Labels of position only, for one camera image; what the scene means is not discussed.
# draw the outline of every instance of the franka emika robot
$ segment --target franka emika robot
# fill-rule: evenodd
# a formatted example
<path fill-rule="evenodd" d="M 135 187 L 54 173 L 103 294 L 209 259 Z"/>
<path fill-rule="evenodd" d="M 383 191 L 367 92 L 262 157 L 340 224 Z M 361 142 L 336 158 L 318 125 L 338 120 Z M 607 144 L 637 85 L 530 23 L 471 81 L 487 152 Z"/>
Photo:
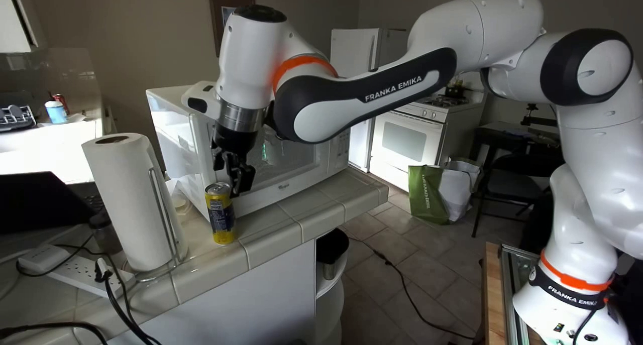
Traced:
<path fill-rule="evenodd" d="M 553 232 L 514 308 L 547 343 L 629 343 L 604 296 L 615 248 L 643 258 L 643 81 L 620 33 L 542 23 L 540 0 L 456 0 L 416 20 L 402 58 L 340 78 L 283 13 L 242 7 L 226 23 L 216 85 L 196 84 L 183 102 L 215 119 L 215 166 L 233 196 L 251 188 L 246 155 L 263 125 L 328 141 L 474 70 L 497 96 L 555 104 L 566 163 L 551 176 Z"/>

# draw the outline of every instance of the white bag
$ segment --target white bag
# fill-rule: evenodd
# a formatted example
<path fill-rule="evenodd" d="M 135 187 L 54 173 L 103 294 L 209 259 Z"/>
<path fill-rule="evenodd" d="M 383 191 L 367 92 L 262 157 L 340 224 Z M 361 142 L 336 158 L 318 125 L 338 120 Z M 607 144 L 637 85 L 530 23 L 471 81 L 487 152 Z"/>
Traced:
<path fill-rule="evenodd" d="M 482 169 L 479 164 L 460 158 L 450 159 L 443 169 L 439 191 L 449 210 L 449 220 L 455 222 L 466 214 Z"/>

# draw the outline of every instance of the refrigerator handle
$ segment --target refrigerator handle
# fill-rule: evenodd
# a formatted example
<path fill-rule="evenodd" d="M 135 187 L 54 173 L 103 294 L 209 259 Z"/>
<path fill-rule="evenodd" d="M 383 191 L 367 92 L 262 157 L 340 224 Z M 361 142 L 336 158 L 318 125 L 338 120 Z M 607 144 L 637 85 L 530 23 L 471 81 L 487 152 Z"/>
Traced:
<path fill-rule="evenodd" d="M 370 48 L 368 48 L 368 71 L 373 70 L 371 67 L 373 63 L 373 48 L 375 47 L 375 35 L 370 38 Z"/>

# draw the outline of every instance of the laptop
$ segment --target laptop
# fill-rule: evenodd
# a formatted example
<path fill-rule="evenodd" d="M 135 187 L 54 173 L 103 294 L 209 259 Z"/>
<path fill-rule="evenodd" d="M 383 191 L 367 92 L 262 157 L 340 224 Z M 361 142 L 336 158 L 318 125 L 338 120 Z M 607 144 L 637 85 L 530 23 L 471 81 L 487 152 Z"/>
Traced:
<path fill-rule="evenodd" d="M 101 210 L 96 183 L 66 185 L 51 172 L 0 175 L 0 235 L 88 223 Z"/>

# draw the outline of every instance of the oven door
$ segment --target oven door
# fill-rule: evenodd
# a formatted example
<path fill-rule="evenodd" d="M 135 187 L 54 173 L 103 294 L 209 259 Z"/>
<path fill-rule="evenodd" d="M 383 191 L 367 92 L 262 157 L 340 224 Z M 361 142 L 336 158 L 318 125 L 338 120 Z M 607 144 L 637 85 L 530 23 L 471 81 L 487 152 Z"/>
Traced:
<path fill-rule="evenodd" d="M 409 166 L 437 164 L 443 142 L 443 123 L 389 111 L 375 120 L 372 160 L 404 172 Z"/>

